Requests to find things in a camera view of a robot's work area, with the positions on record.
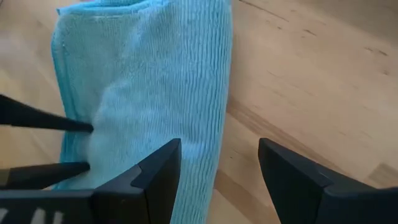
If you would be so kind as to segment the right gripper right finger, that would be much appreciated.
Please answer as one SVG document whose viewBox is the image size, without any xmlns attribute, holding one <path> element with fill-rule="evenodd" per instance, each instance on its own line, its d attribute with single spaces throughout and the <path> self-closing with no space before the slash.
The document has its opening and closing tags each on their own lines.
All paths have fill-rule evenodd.
<svg viewBox="0 0 398 224">
<path fill-rule="evenodd" d="M 281 224 L 398 224 L 398 187 L 376 189 L 267 138 L 258 158 Z"/>
</svg>

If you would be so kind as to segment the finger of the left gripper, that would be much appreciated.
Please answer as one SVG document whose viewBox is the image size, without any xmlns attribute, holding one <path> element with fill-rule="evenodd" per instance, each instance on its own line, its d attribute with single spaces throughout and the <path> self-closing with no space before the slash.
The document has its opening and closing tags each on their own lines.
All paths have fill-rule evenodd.
<svg viewBox="0 0 398 224">
<path fill-rule="evenodd" d="M 94 130 L 90 123 L 48 113 L 5 95 L 0 95 L 0 124 L 86 133 L 92 133 Z"/>
<path fill-rule="evenodd" d="M 41 190 L 89 171 L 87 162 L 63 162 L 0 169 L 0 190 Z"/>
</svg>

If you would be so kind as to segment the blue microfiber towel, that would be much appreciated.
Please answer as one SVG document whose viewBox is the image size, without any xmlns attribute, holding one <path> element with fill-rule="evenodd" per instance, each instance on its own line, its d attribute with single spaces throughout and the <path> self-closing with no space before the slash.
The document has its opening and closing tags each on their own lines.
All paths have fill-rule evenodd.
<svg viewBox="0 0 398 224">
<path fill-rule="evenodd" d="M 60 160 L 100 186 L 173 138 L 182 165 L 170 224 L 205 224 L 220 156 L 233 43 L 230 0 L 94 0 L 63 7 L 52 57 L 67 117 Z"/>
</svg>

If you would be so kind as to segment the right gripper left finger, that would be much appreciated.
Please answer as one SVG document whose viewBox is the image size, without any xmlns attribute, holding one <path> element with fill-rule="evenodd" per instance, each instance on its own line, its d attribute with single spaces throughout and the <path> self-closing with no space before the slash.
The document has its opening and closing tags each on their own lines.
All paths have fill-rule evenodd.
<svg viewBox="0 0 398 224">
<path fill-rule="evenodd" d="M 97 187 L 94 224 L 169 224 L 180 179 L 182 145 L 172 139 Z"/>
</svg>

